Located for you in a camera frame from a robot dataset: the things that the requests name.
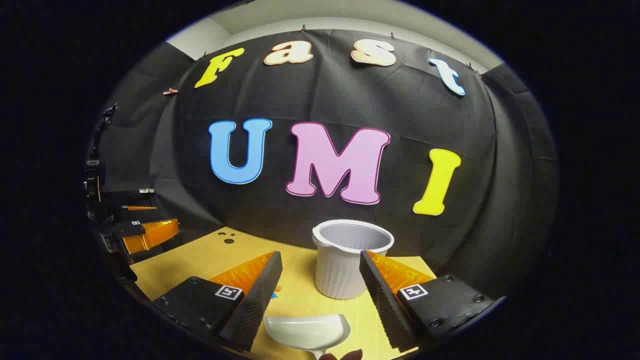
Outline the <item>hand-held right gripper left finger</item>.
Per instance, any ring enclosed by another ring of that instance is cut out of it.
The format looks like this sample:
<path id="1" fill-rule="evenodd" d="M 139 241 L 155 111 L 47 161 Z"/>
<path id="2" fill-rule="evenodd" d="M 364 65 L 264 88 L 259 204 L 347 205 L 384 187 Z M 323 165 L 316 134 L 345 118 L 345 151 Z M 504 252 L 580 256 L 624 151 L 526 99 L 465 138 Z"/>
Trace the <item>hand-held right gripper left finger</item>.
<path id="1" fill-rule="evenodd" d="M 281 274 L 281 253 L 270 251 L 210 279 L 191 276 L 153 305 L 206 343 L 248 352 Z"/>

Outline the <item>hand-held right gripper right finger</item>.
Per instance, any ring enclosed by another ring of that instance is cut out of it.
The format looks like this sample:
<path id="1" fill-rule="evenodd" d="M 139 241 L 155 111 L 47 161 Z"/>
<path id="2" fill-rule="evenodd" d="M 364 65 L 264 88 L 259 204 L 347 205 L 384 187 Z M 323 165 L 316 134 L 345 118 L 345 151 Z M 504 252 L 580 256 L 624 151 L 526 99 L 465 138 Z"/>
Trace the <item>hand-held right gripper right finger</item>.
<path id="1" fill-rule="evenodd" d="M 506 300 L 478 291 L 459 276 L 429 276 L 370 250 L 359 257 L 359 272 L 388 341 L 401 352 L 449 342 Z"/>

